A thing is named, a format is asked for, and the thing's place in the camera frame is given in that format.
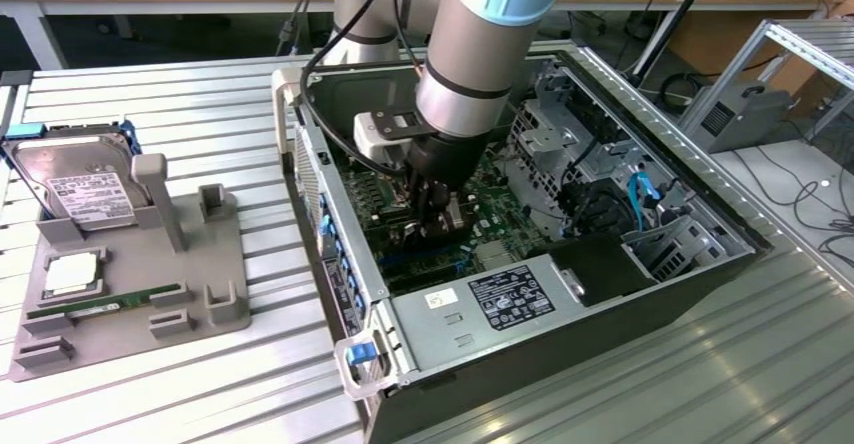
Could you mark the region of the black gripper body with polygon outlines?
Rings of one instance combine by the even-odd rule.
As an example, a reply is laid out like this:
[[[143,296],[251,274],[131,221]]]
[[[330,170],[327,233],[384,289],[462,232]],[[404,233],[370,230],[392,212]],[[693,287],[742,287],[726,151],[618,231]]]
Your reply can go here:
[[[435,187],[457,192],[473,177],[489,143],[489,135],[457,138],[438,133],[412,139],[407,151],[407,190],[418,199]]]

